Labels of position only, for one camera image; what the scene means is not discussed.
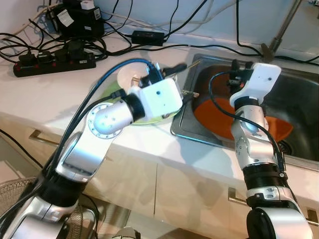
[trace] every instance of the power adapter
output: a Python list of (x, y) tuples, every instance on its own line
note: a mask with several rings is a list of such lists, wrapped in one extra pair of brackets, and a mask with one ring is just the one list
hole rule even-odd
[(164, 33), (154, 31), (134, 31), (132, 36), (133, 44), (147, 44), (149, 46), (163, 46)]

